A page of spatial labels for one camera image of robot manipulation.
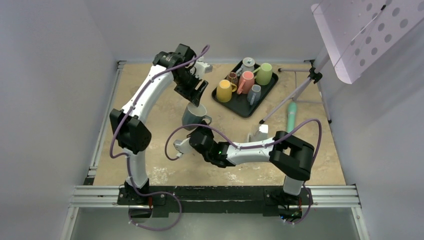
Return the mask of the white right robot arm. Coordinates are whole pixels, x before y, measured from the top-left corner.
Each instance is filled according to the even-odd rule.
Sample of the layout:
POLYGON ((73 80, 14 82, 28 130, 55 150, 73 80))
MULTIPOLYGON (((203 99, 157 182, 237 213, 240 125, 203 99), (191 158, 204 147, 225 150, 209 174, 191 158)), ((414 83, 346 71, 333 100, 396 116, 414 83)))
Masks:
POLYGON ((237 143, 216 142, 211 129, 198 127, 190 134, 188 143, 206 162, 219 168, 246 163, 273 164, 285 174, 280 196, 288 204, 300 198, 316 158, 314 146, 285 131, 277 131, 274 137, 265 140, 237 143))

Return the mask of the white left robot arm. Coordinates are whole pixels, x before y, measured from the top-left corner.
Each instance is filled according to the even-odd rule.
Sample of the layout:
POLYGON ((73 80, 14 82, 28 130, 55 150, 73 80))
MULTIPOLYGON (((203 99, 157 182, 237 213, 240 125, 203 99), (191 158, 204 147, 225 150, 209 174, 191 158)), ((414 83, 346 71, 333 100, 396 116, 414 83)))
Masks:
POLYGON ((208 86, 202 76, 212 67, 200 60, 210 45, 196 54, 185 44, 179 44, 174 52, 159 52, 152 61, 150 71, 135 95, 121 108, 112 109, 109 119, 113 137, 109 155, 116 159, 126 158, 128 177, 126 187, 133 187, 129 197, 138 205, 146 203, 152 193, 146 173, 145 150, 152 139, 145 123, 150 111, 164 90, 174 82, 175 91, 198 107, 208 86))

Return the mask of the grey-blue ceramic mug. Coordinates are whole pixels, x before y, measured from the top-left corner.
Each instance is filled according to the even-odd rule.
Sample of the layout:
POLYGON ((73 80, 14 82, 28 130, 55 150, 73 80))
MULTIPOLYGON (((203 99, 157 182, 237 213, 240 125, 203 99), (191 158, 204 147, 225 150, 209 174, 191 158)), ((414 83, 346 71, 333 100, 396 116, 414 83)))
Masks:
MULTIPOLYGON (((207 113, 207 109, 203 104, 196 106, 189 102, 181 118, 182 125, 200 124, 203 120, 206 120, 206 125, 210 125, 212 123, 212 118, 208 116, 207 113)), ((192 131, 195 128, 196 126, 184 127, 187 131, 192 131)))

